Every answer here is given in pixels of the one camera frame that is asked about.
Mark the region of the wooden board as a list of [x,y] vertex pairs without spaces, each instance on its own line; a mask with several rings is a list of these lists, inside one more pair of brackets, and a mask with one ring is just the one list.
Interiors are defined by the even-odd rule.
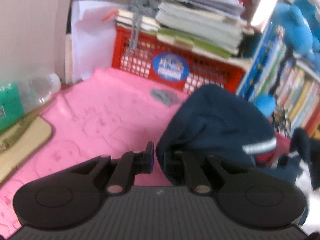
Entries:
[[1,133],[1,185],[51,139],[52,126],[40,116],[48,108],[30,112]]

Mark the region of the pink bunny pattern mat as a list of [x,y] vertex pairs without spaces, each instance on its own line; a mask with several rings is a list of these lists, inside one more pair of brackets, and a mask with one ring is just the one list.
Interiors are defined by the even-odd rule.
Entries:
[[116,159],[159,141],[179,106],[158,102],[153,89],[165,85],[107,69],[61,91],[41,113],[52,138],[1,187],[1,235],[9,237],[20,228],[12,200],[24,184],[98,155]]

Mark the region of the blue plush ball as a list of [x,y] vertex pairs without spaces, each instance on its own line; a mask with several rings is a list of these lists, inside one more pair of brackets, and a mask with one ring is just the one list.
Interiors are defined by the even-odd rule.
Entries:
[[270,94],[261,94],[254,99],[253,105],[261,111],[261,113],[268,118],[272,115],[276,108],[276,100]]

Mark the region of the row of upright books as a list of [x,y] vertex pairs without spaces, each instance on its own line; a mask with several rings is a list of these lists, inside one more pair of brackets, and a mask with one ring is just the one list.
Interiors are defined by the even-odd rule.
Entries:
[[297,128],[319,137],[319,69],[296,54],[284,41],[285,30],[270,23],[259,40],[253,63],[236,93],[249,102],[270,94]]

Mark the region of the green box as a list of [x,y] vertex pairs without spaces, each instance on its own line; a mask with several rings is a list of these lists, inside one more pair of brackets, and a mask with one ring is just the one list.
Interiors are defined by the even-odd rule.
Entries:
[[24,109],[21,102],[18,86],[15,83],[1,85],[1,132],[14,124]]

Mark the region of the blue plush toy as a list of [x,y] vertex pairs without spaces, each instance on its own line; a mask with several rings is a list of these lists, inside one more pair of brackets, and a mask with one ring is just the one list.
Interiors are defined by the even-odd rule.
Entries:
[[272,22],[285,30],[285,44],[314,64],[319,64],[319,0],[295,0],[277,3]]

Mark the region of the stack of papers and books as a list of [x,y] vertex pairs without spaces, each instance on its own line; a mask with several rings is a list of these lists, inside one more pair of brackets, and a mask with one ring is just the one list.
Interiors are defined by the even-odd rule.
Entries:
[[116,21],[133,30],[131,49],[144,32],[248,70],[252,61],[242,59],[239,49],[244,37],[254,33],[247,22],[251,10],[252,0],[132,0],[127,10],[117,11]]

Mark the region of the miniature bicycle model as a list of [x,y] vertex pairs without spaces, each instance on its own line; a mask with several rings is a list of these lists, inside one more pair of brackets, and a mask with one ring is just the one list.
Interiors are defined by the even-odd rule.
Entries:
[[272,124],[276,132],[284,137],[290,137],[291,121],[289,120],[288,112],[283,106],[276,106],[272,114]]

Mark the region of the clear plastic bottle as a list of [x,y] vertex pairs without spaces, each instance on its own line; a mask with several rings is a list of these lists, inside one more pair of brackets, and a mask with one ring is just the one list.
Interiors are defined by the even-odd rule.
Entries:
[[61,89],[60,78],[55,73],[32,76],[17,85],[25,112],[43,106]]

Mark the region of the navy and white jacket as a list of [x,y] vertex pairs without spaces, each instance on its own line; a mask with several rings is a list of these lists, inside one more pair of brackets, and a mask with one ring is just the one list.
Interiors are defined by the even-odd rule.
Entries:
[[[199,158],[214,155],[296,187],[301,165],[306,165],[311,187],[319,188],[318,140],[310,138],[303,129],[295,129],[289,152],[272,157],[275,166],[259,161],[261,155],[273,155],[276,147],[274,128],[255,105],[217,85],[204,85],[189,96],[173,116],[156,146],[156,156],[163,171],[163,157],[168,152],[190,152]],[[174,238],[307,239],[299,228],[308,212],[307,200],[299,224],[282,229],[254,229],[225,216],[213,198],[196,195],[185,185],[173,186],[158,197],[157,218],[173,230]]]

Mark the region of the red plastic crate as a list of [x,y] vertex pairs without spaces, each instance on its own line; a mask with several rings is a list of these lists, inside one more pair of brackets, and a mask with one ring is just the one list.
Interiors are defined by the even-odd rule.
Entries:
[[129,48],[133,30],[118,25],[112,67],[192,93],[213,83],[234,92],[246,70],[167,44],[140,32],[137,47]]

